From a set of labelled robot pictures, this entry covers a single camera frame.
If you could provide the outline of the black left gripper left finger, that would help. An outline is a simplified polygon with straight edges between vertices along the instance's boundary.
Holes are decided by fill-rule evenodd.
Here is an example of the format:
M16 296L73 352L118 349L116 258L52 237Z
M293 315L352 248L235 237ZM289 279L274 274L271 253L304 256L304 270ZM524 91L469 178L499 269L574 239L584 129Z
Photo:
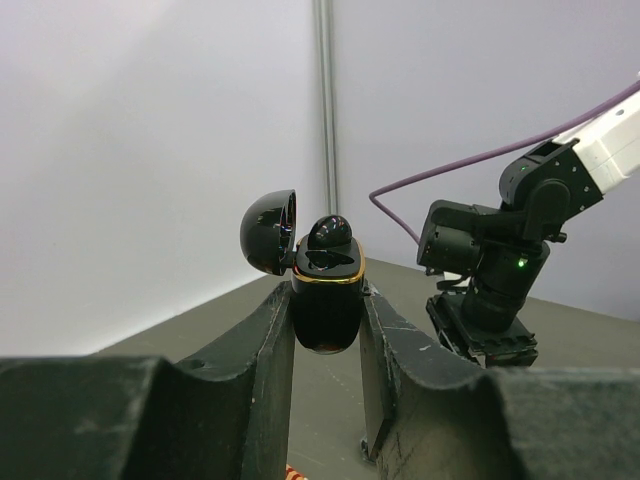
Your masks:
M5 479L281 479L289 438L291 287L179 362L5 358Z

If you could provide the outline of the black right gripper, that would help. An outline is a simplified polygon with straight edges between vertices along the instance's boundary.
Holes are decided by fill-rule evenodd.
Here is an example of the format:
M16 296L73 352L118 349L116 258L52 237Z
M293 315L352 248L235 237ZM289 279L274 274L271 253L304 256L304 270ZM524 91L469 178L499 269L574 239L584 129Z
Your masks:
M503 332L481 329L463 317L462 293L428 299L426 311L440 344L485 368L530 367L538 358L537 340L518 319Z

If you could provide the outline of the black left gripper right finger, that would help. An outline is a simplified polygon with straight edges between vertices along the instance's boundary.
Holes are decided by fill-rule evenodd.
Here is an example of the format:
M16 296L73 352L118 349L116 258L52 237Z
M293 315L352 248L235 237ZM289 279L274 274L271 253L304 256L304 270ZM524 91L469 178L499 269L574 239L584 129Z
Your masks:
M382 479L635 479L635 369L484 369L368 286L360 358Z

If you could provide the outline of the black case with gold line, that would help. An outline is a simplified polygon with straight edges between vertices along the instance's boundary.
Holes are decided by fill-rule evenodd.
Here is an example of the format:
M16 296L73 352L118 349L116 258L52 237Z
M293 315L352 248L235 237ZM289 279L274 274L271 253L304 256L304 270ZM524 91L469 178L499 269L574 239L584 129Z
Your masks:
M364 311L365 256L351 243L309 250L308 235L296 238L296 192L267 193L246 210L240 246L247 262L274 276L291 272L289 315L299 343L317 354L349 348Z

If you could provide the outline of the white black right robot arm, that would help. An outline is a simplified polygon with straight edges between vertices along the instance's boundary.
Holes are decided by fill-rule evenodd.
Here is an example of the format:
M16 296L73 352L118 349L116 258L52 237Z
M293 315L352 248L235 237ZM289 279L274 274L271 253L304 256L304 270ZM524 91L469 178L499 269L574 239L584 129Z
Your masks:
M426 310L440 343L483 367L528 367L537 341L517 314L564 224L639 167L639 94L632 92L523 154L499 180L501 205L438 200L417 262L443 274Z

